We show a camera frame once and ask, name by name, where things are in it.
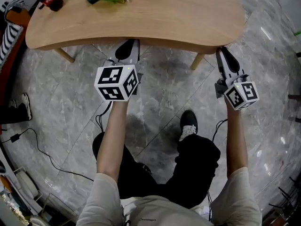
person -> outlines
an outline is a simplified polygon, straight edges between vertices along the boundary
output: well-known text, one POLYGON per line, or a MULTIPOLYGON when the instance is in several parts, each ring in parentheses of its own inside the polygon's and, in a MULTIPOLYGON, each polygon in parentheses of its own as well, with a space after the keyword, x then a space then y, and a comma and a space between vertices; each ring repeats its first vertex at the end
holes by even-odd
POLYGON ((23 93, 21 100, 22 103, 19 106, 17 106, 15 100, 10 100, 8 107, 0 106, 0 125, 30 121, 32 119, 28 95, 23 93))
POLYGON ((211 203, 212 222, 193 207, 207 195, 220 151, 211 140, 197 135, 195 114, 183 113, 173 176, 166 184, 157 184, 124 145, 128 102, 114 102, 106 132, 93 141, 97 174, 77 226, 261 225, 249 184, 241 112, 226 104, 228 180, 211 203))

marble floor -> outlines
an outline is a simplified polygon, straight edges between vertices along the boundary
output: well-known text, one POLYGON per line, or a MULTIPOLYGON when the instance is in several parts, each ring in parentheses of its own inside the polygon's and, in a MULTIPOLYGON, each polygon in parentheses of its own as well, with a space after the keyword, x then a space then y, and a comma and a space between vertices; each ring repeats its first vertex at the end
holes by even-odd
MULTIPOLYGON (((292 24, 279 0, 241 0, 246 13, 243 35, 228 48, 244 64, 256 82, 260 101, 243 111, 249 157, 250 183, 263 214, 268 203, 282 200, 277 189, 289 189, 288 181, 301 167, 301 124, 291 117, 300 114, 300 103, 287 99, 300 94, 301 66, 296 52, 301 38, 294 37, 292 24)), ((75 57, 70 64, 53 51, 26 50, 16 76, 13 98, 27 92, 33 119, 7 125, 1 141, 28 127, 38 133, 39 146, 64 170, 93 178, 96 173, 91 145, 100 129, 95 116, 107 106, 94 89, 96 70, 102 66, 110 45, 65 48, 75 57)), ((215 125, 226 118, 223 99, 216 99, 219 79, 215 55, 207 55, 195 71, 190 70, 196 53, 142 46, 137 70, 144 74, 137 96, 130 100, 126 145, 137 161, 148 165, 159 183, 172 175, 180 136, 180 117, 192 109, 198 118, 198 134, 212 138, 215 125)), ((107 115, 103 117, 106 124, 107 115)), ((219 167, 210 194, 217 197, 226 178, 226 134, 223 124, 215 143, 221 151, 219 167)), ((53 193, 75 213, 85 205, 92 182, 59 172, 36 147, 32 132, 24 133, 5 149, 16 168, 24 166, 45 199, 53 193)), ((208 202, 200 213, 208 212, 208 202)))

sleeve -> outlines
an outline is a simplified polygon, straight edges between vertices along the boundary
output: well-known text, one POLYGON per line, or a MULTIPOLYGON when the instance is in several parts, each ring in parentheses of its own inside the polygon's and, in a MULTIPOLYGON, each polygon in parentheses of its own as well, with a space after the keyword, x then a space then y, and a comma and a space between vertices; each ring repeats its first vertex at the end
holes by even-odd
POLYGON ((240 168, 230 175, 211 208, 215 225, 261 225, 262 215, 251 192, 248 168, 240 168))
POLYGON ((79 216, 77 226, 120 226, 122 207, 116 182, 97 173, 90 196, 79 216))

leg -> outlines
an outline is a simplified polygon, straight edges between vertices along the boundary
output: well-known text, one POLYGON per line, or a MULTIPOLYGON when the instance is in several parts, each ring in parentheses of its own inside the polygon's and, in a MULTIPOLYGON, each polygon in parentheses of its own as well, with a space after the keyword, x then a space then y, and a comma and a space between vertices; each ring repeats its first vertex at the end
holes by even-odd
POLYGON ((59 53, 61 56, 63 56, 65 59, 67 59, 70 63, 74 62, 74 58, 72 58, 70 55, 68 55, 64 50, 61 48, 55 48, 54 51, 59 53))
POLYGON ((0 106, 0 124, 11 124, 28 121, 26 106, 22 103, 18 108, 0 106))
POLYGON ((164 197, 188 209, 207 196, 221 152, 214 143, 196 134, 179 142, 173 176, 159 185, 164 197))
POLYGON ((195 70, 197 68, 201 60, 204 58, 204 56, 205 56, 204 54, 200 54, 200 53, 197 54, 197 56, 194 58, 191 65, 192 70, 195 70))
MULTIPOLYGON (((104 132, 93 141, 92 149, 96 159, 103 136, 104 132)), ((153 177, 140 164, 136 163, 126 146, 123 149, 117 186, 120 199, 154 195, 157 186, 153 177)))
POLYGON ((301 101, 301 96, 299 96, 299 95, 288 95, 288 98, 291 99, 291 100, 301 101))

striped cloth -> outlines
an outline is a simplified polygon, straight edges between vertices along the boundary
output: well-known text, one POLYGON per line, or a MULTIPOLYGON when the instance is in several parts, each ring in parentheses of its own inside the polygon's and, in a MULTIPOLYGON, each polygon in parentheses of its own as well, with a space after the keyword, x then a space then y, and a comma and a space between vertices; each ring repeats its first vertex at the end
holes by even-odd
MULTIPOLYGON (((13 0, 10 3, 5 2, 0 10, 4 13, 4 19, 6 20, 6 14, 10 11, 13 7, 21 8, 24 4, 22 0, 13 0)), ((18 40, 19 36, 23 31, 23 27, 20 25, 16 25, 7 21, 7 27, 5 32, 3 33, 0 45, 0 72, 2 70, 2 66, 5 64, 7 57, 10 54, 10 51, 14 47, 16 41, 18 40)))

